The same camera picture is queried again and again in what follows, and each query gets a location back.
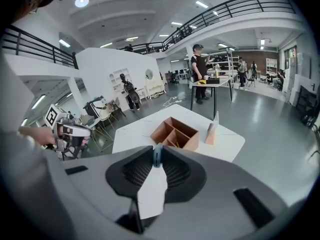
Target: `ceiling light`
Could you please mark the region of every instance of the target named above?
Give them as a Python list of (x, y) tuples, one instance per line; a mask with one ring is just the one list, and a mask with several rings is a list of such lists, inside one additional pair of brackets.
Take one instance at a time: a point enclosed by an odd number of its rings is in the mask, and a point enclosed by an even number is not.
[(39, 105), (39, 103), (46, 97), (46, 95), (42, 95), (38, 101), (33, 105), (33, 107), (31, 108), (32, 110), (34, 110), (36, 108), (36, 106)]
[(107, 44), (105, 44), (105, 45), (102, 45), (102, 46), (100, 46), (100, 48), (103, 48), (103, 47), (106, 47), (106, 46), (110, 46), (110, 45), (112, 45), (112, 42), (107, 43)]
[(28, 120), (28, 118), (25, 118), (25, 119), (23, 120), (21, 126), (24, 126), (24, 125), (26, 124), (27, 120)]
[(89, 4), (89, 0), (75, 0), (74, 4), (76, 7), (83, 8)]
[(129, 38), (127, 38), (127, 39), (126, 39), (126, 41), (130, 41), (130, 40), (137, 39), (137, 38), (138, 38), (138, 36), (135, 36), (135, 37), (129, 37)]
[(225, 44), (223, 44), (223, 43), (218, 43), (218, 46), (221, 46), (221, 47), (223, 47), (223, 48), (228, 47), (227, 45), (225, 45)]
[(62, 39), (59, 40), (59, 43), (64, 45), (65, 47), (69, 48), (70, 44), (68, 44), (67, 42), (63, 41)]
[(204, 7), (204, 8), (208, 8), (208, 5), (205, 5), (203, 2), (196, 1), (195, 3), (200, 5), (200, 6), (202, 6), (202, 7)]

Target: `cardboard box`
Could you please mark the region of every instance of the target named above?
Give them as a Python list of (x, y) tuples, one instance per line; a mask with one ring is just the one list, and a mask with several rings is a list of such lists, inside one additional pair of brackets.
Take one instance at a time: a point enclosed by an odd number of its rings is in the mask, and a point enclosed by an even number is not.
[(173, 117), (164, 120), (150, 137), (156, 144), (189, 151), (195, 151), (199, 146), (199, 131)]

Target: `black pants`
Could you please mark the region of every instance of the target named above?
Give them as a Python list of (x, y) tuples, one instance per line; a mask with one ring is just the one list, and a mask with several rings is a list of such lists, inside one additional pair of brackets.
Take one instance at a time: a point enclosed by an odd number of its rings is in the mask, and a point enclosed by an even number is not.
[(239, 76), (240, 76), (240, 87), (244, 87), (245, 86), (245, 73), (246, 72), (239, 72)]
[[(198, 76), (197, 74), (195, 74), (194, 76), (194, 81), (198, 81)], [(197, 100), (200, 100), (201, 98), (205, 97), (206, 96), (206, 87), (196, 87), (195, 88), (195, 97)]]
[[(131, 99), (130, 95), (128, 95), (126, 98), (128, 99), (130, 109), (133, 110), (134, 109), (134, 103), (132, 102), (132, 99)], [(135, 106), (136, 106), (137, 109), (140, 108), (139, 103), (135, 103)]]

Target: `white table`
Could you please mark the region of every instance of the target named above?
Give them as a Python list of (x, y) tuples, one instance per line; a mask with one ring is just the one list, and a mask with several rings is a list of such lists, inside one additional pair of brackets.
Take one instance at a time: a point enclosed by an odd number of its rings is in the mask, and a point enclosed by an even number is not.
[(198, 84), (198, 82), (200, 81), (196, 81), (192, 84), (192, 91), (191, 91), (191, 106), (190, 106), (190, 110), (192, 111), (192, 107), (194, 105), (194, 90), (196, 87), (209, 87), (211, 88), (211, 97), (212, 97), (212, 90), (214, 93), (214, 103), (213, 103), (213, 118), (216, 117), (216, 113), (217, 113), (217, 87), (220, 87), (222, 85), (224, 85), (225, 83), (228, 82), (229, 84), (229, 89), (230, 89), (230, 97), (231, 97), (231, 101), (232, 101), (232, 88), (231, 88), (231, 79), (232, 76), (224, 76), (224, 77), (220, 77), (220, 83), (215, 83), (215, 84)]
[[(199, 146), (195, 152), (232, 162), (242, 146), (245, 138), (219, 125), (215, 132), (214, 145), (205, 144), (207, 129), (212, 123), (187, 108), (174, 104), (138, 121), (116, 130), (112, 153), (133, 149), (139, 146), (156, 146), (150, 135), (165, 119), (173, 117), (199, 131)], [(150, 174), (138, 192), (138, 206), (141, 219), (159, 215), (163, 212), (165, 191), (167, 189), (166, 174), (162, 168), (152, 168)]]

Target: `gray floor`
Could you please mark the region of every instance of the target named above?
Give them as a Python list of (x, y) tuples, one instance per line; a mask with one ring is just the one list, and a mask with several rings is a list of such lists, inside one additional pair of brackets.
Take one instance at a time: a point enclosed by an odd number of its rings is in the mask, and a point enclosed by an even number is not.
[[(120, 128), (164, 108), (171, 97), (184, 100), (179, 105), (190, 109), (191, 91), (186, 84), (166, 85), (167, 94), (142, 102), (140, 111), (127, 110), (126, 117), (118, 115)], [(245, 144), (233, 161), (247, 172), (275, 190), (288, 205), (307, 195), (319, 173), (318, 158), (315, 155), (314, 133), (299, 121), (298, 111), (288, 103), (244, 90), (233, 90), (230, 100), (229, 88), (217, 90), (219, 122), (224, 127), (245, 138)], [(204, 104), (194, 104), (193, 111), (213, 119), (213, 98)], [(115, 129), (108, 133), (114, 137)], [(99, 152), (93, 142), (82, 157), (111, 154), (112, 145)]]

